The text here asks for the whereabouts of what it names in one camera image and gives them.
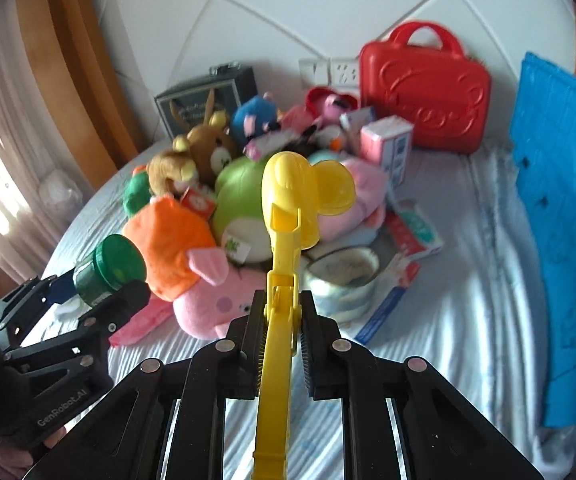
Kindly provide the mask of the person's hand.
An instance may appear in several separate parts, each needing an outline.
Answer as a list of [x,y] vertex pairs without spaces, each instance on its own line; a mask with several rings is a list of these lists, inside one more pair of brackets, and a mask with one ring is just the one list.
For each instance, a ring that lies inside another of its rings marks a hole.
[[66,429],[61,427],[34,452],[22,450],[7,441],[0,440],[0,479],[22,479],[38,462],[39,455],[51,450],[65,435]]

